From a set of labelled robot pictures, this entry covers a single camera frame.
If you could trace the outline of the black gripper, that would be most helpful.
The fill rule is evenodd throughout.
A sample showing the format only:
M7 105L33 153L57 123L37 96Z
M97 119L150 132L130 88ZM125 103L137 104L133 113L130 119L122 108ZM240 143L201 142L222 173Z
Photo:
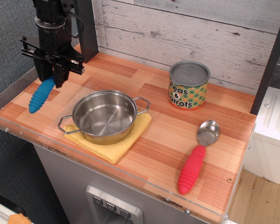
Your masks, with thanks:
M23 44L22 54L33 58L35 69L40 81L45 81L52 74L56 88L61 88L68 80L69 69L62 64L55 64L50 61L78 60L82 54L78 53L71 45L73 38L71 20L59 20L57 23L48 23L42 20L35 20L38 28L38 36L25 36L20 38Z

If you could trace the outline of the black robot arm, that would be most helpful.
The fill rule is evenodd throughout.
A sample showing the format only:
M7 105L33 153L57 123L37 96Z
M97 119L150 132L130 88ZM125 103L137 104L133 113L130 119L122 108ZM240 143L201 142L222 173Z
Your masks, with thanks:
M22 36L22 54L33 58L40 81L53 78L56 88L62 87L69 73L81 75L84 71L81 53L72 45L71 19L80 20L71 10L74 7L68 0L35 0L35 24L38 36Z

